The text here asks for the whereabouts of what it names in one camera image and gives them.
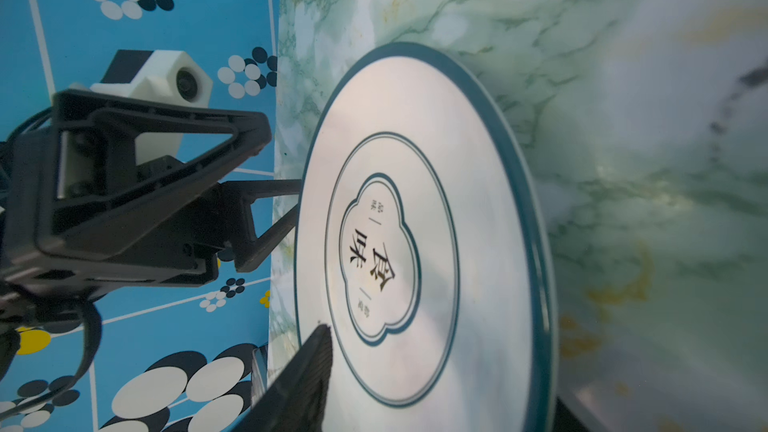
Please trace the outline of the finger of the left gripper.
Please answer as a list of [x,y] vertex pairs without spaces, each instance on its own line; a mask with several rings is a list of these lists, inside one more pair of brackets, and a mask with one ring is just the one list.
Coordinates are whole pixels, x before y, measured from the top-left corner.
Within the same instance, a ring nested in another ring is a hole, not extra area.
[[257,232],[251,206],[299,193],[298,179],[225,181],[143,180],[96,201],[84,222],[85,243],[97,257],[77,267],[80,297],[122,287],[199,287],[219,275],[218,262],[236,271],[257,269],[296,225],[290,209]]

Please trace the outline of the white plate teal emblem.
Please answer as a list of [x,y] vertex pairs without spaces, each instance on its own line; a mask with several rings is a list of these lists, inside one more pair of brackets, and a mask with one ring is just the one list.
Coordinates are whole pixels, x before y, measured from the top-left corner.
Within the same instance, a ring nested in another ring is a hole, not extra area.
[[309,148],[297,335],[333,344],[326,431],[547,431],[557,300],[522,150],[459,61],[396,42],[343,76]]

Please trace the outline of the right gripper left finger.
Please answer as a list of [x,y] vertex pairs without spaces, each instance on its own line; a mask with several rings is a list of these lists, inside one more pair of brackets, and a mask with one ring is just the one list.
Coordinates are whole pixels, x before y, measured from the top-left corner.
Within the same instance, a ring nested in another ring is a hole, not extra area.
[[320,324],[233,431],[321,431],[332,365],[331,329]]

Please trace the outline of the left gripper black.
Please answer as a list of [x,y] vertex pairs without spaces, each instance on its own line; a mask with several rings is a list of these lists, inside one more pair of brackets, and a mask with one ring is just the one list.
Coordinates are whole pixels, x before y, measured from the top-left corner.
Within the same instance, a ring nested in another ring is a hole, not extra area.
[[54,252],[126,251],[271,138],[259,112],[56,94],[51,127],[8,144],[1,298],[73,295],[77,261]]

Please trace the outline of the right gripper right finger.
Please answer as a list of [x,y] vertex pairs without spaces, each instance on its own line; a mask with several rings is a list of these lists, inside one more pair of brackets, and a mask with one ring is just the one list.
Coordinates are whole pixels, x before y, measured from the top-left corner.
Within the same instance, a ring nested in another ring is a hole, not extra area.
[[589,429],[560,400],[555,403],[552,432],[589,432]]

